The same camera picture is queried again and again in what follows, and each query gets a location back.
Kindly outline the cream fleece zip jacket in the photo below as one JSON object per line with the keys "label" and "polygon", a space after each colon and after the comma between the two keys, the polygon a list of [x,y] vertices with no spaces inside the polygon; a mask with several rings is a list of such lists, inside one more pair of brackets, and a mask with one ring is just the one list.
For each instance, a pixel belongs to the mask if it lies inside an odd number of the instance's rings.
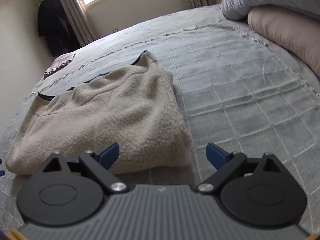
{"label": "cream fleece zip jacket", "polygon": [[6,159],[33,174],[53,152],[66,157],[117,143],[114,174],[189,163],[191,135],[174,94],[172,73],[149,52],[54,97],[33,100]]}

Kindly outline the dark hanging coat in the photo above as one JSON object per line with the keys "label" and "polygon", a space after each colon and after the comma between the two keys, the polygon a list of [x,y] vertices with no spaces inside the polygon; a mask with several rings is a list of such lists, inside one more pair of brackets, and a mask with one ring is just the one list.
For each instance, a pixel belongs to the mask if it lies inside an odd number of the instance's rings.
{"label": "dark hanging coat", "polygon": [[37,14],[40,37],[46,39],[53,57],[71,53],[80,48],[60,0],[43,0]]}

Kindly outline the beige pillow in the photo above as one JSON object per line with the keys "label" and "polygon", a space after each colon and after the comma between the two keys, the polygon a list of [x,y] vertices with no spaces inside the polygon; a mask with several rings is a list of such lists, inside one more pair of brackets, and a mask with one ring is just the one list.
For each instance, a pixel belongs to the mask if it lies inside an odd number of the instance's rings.
{"label": "beige pillow", "polygon": [[294,53],[319,75],[318,20],[273,5],[252,8],[247,20],[256,33]]}

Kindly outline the grey quilted bedspread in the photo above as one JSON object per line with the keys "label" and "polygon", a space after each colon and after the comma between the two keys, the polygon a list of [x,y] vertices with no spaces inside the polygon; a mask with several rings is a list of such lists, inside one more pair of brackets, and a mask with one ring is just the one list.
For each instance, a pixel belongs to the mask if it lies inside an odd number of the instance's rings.
{"label": "grey quilted bedspread", "polygon": [[148,50],[173,75],[180,111],[193,139],[191,163],[124,174],[135,184],[191,184],[214,168],[214,142],[249,157],[274,153],[308,197],[301,225],[319,231],[319,81],[308,66],[247,24],[225,19],[217,5],[149,20],[76,51],[65,69],[40,80],[1,138],[5,159],[37,93],[56,95],[133,63]]}

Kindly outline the left grey curtain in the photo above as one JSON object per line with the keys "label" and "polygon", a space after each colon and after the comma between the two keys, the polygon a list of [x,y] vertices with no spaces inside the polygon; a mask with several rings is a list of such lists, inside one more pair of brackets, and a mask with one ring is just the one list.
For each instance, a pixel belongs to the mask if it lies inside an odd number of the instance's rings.
{"label": "left grey curtain", "polygon": [[98,39],[83,0],[60,0],[81,47]]}

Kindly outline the small folded patterned cloth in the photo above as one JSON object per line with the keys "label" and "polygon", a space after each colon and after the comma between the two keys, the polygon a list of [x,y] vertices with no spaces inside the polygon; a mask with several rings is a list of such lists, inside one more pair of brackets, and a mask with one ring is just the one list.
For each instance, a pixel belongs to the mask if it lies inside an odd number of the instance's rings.
{"label": "small folded patterned cloth", "polygon": [[43,77],[47,78],[50,75],[54,74],[55,72],[59,71],[60,69],[64,68],[67,66],[69,63],[73,61],[75,57],[75,53],[67,53],[60,55],[57,57],[51,66],[44,72]]}

